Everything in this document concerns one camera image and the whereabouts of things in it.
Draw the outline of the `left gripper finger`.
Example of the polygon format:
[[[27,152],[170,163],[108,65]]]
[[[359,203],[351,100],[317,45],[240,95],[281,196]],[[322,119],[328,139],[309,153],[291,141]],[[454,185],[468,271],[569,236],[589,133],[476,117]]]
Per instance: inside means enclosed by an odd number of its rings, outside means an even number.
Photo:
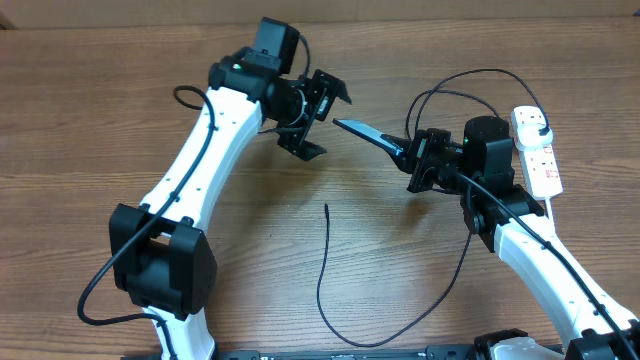
[[[331,80],[328,85],[328,104],[332,105],[336,99],[339,99],[347,104],[351,105],[352,100],[348,94],[347,87],[342,80]]]
[[[304,141],[301,145],[292,151],[292,154],[303,161],[310,161],[313,158],[325,154],[327,150],[317,144]]]

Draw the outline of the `Samsung Galaxy smartphone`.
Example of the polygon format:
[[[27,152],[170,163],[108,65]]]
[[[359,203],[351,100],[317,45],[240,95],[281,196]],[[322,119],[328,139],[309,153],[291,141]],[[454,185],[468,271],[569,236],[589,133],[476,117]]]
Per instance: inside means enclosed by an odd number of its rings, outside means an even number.
[[[359,120],[334,119],[333,123],[349,133],[383,149],[387,153],[391,149],[390,144],[382,139],[382,135],[385,133]]]

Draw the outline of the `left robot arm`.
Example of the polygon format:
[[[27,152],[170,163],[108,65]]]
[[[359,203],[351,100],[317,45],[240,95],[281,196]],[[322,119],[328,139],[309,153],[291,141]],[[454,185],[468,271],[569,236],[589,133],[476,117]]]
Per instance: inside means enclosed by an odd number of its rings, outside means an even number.
[[[109,220],[116,286],[141,307],[160,339],[160,359],[211,359],[216,345],[204,307],[217,264],[206,239],[215,203],[234,164],[265,120],[277,144],[303,161],[324,153],[307,141],[345,83],[322,71],[286,74],[306,38],[263,18],[254,43],[212,65],[199,118],[163,179],[136,207],[120,204]]]

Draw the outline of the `white charger plug adapter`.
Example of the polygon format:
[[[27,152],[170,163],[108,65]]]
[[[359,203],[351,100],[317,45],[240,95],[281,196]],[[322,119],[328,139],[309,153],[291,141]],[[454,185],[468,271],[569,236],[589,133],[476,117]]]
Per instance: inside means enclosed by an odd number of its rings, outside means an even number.
[[[551,145],[554,134],[543,124],[517,123],[515,127],[515,144],[519,151],[529,151]]]

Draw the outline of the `white power strip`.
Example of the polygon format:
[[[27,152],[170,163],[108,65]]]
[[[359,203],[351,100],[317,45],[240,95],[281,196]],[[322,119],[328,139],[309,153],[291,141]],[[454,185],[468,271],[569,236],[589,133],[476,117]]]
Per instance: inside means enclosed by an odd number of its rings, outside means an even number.
[[[515,127],[517,123],[543,124],[542,112],[535,106],[518,106],[511,112],[510,119]],[[536,200],[551,199],[563,192],[552,144],[529,151],[519,151],[527,191]]]

